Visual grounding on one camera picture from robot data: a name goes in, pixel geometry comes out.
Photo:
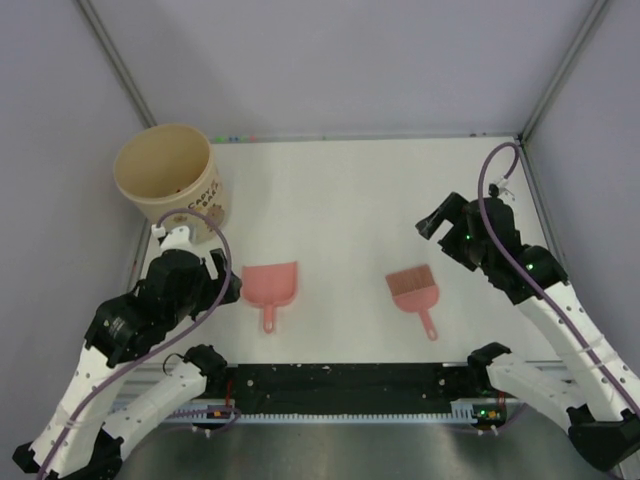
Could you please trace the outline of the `aluminium frame post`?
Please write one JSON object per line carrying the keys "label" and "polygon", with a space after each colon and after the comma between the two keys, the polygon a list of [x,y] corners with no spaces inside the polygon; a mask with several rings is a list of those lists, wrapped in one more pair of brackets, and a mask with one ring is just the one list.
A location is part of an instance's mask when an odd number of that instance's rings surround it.
{"label": "aluminium frame post", "polygon": [[109,68],[116,77],[125,97],[133,108],[137,118],[144,128],[157,125],[156,118],[146,102],[134,76],[126,65],[119,49],[112,39],[105,23],[100,17],[94,3],[89,0],[74,0],[74,7],[84,21],[87,29],[94,37],[100,51],[106,59]]}
{"label": "aluminium frame post", "polygon": [[560,63],[542,95],[536,101],[531,114],[518,135],[519,142],[522,145],[525,145],[533,138],[557,97],[569,81],[584,51],[604,22],[613,4],[614,2],[611,0],[597,0],[591,3],[585,18],[581,21],[576,34],[562,55]]}

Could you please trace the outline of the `beige capybara bucket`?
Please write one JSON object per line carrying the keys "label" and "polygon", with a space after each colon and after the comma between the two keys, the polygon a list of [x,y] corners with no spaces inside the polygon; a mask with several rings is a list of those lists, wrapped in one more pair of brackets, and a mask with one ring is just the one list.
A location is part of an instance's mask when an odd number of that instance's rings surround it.
{"label": "beige capybara bucket", "polygon": [[136,135],[117,155],[114,180],[152,223],[188,208],[221,226],[228,198],[213,146],[198,129],[164,124]]}

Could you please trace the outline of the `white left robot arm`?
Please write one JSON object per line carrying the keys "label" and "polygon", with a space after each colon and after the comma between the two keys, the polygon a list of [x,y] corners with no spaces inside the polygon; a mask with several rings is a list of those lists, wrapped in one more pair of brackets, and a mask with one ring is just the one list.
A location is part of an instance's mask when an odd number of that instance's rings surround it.
{"label": "white left robot arm", "polygon": [[112,479],[140,442],[180,406],[224,390],[226,360],[212,346],[200,344],[146,393],[112,409],[126,366],[164,341],[185,318],[239,299],[241,281],[224,252],[216,249],[210,255],[214,274],[199,256],[167,250],[132,291],[98,307],[55,415],[37,439],[14,451],[21,470],[46,479]]}

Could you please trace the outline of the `left aluminium frame post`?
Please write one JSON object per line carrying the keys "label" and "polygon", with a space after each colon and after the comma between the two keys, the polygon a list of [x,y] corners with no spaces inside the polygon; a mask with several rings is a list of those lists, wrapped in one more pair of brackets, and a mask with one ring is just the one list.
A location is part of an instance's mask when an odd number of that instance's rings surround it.
{"label": "left aluminium frame post", "polygon": [[84,21],[87,29],[94,37],[100,51],[106,59],[109,68],[116,77],[125,97],[133,108],[137,118],[144,128],[157,125],[156,118],[146,102],[134,76],[126,65],[119,49],[112,39],[105,23],[100,17],[94,3],[89,0],[74,0],[74,7]]}

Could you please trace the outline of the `right aluminium frame post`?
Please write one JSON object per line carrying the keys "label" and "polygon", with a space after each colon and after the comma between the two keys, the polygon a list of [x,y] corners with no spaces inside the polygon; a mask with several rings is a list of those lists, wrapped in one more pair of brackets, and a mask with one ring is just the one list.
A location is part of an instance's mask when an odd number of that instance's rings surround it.
{"label": "right aluminium frame post", "polygon": [[533,138],[557,97],[569,81],[584,51],[604,22],[613,4],[614,2],[611,0],[597,0],[591,3],[585,18],[581,21],[576,34],[562,55],[560,63],[542,95],[536,101],[531,114],[518,135],[519,142],[522,145],[525,145]]}

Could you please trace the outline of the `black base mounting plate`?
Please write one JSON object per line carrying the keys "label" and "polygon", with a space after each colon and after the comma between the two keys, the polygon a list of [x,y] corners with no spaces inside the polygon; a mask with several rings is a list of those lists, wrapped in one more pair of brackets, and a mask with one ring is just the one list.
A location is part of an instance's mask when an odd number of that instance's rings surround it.
{"label": "black base mounting plate", "polygon": [[202,400],[242,413],[444,413],[452,401],[498,398],[465,364],[280,363],[227,366]]}

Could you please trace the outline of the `pink hand brush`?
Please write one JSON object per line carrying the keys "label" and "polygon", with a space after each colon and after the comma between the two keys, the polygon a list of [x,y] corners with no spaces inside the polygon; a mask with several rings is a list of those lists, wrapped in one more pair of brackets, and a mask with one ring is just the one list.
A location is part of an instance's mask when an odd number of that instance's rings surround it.
{"label": "pink hand brush", "polygon": [[385,276],[392,300],[402,312],[419,316],[430,341],[439,338],[431,309],[440,296],[439,287],[429,265],[422,264]]}

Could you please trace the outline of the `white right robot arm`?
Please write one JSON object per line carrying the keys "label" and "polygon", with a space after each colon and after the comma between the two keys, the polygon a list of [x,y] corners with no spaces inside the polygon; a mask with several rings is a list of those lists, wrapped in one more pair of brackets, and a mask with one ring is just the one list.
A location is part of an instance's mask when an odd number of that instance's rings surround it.
{"label": "white right robot arm", "polygon": [[607,472],[639,450],[639,377],[582,307],[566,271],[542,246],[522,243],[512,208],[497,197],[468,201],[451,193],[416,229],[439,240],[444,254],[489,283],[542,333],[568,370],[566,383],[493,342],[468,357],[476,394],[495,390],[555,423],[592,467]]}

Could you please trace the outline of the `pink dustpan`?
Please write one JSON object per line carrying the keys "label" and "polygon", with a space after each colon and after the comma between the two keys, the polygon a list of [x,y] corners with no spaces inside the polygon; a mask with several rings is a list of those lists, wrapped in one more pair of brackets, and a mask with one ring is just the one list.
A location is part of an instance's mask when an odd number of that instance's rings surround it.
{"label": "pink dustpan", "polygon": [[276,309],[293,302],[298,288],[298,263],[244,266],[241,296],[262,312],[262,328],[266,334],[276,329]]}

